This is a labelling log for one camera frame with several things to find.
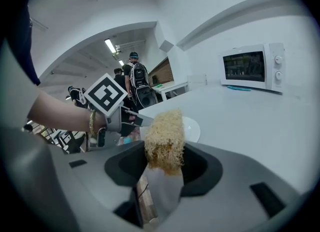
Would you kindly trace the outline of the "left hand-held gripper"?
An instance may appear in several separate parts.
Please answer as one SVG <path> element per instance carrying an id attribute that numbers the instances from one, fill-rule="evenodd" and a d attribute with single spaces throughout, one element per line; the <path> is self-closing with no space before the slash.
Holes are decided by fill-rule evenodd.
<path id="1" fill-rule="evenodd" d="M 84 93 L 96 112 L 103 116 L 105 126 L 97 133 L 97 149 L 108 149 L 117 145 L 120 137 L 127 137 L 138 126 L 150 126 L 153 118 L 122 109 L 126 91 L 109 75 L 99 78 Z"/>

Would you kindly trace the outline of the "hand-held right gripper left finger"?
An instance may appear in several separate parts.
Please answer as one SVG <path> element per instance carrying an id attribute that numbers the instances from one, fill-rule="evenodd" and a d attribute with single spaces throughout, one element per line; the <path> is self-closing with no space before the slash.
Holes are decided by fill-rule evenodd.
<path id="1" fill-rule="evenodd" d="M 148 164 L 144 146 L 144 141 L 135 141 L 109 149 L 104 170 L 114 183 L 136 186 Z"/>

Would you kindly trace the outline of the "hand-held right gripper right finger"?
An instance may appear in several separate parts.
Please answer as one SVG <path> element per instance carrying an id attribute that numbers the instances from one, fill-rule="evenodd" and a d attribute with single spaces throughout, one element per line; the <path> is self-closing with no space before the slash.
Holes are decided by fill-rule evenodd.
<path id="1" fill-rule="evenodd" d="M 221 162 L 190 144 L 184 145 L 183 166 L 181 167 L 183 187 L 181 197 L 197 197 L 207 194 L 223 175 Z"/>

